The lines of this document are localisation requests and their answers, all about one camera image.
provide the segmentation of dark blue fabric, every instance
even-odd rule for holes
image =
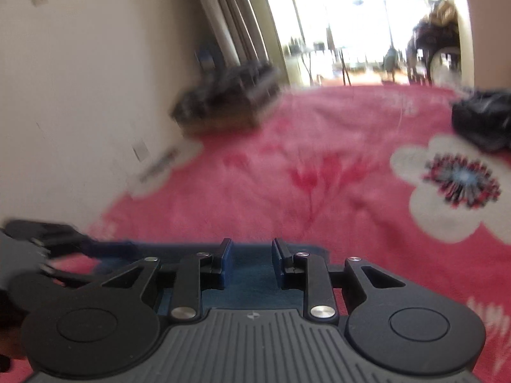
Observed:
[[[166,262],[178,262],[182,252],[176,252],[172,258],[167,248]],[[328,252],[310,245],[290,245],[291,252],[307,251],[318,254],[328,260]],[[110,272],[113,269],[131,263],[132,260],[103,259],[96,269],[97,273]],[[172,296],[172,290],[166,289],[158,308],[165,314]],[[225,290],[207,289],[202,292],[203,309],[276,309],[303,307],[303,292],[297,289],[282,290],[277,286],[275,272],[271,262],[270,244],[235,244],[233,247],[233,272],[229,286]]]

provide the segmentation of wall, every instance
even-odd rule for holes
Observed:
[[[0,218],[85,228],[176,143],[206,24],[198,0],[0,0]]]
[[[511,87],[511,0],[454,0],[461,13],[462,73],[477,88]],[[469,63],[473,44],[473,71]]]

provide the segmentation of flower center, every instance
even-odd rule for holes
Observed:
[[[454,207],[463,203],[471,209],[479,208],[499,198],[499,182],[479,160],[469,161],[459,154],[437,154],[426,163],[426,168],[429,171],[423,180],[438,184],[439,193]]]

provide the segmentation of curtain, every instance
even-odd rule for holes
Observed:
[[[227,66],[268,59],[250,0],[200,0]]]

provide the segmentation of bed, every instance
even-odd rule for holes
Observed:
[[[152,242],[283,237],[321,245],[334,262],[361,256],[472,308],[487,332],[475,373],[509,383],[511,159],[453,134],[455,98],[397,85],[286,93],[254,133],[184,142],[159,190],[126,194],[91,232]],[[445,166],[453,161],[457,172]],[[26,373],[18,362],[6,381]]]

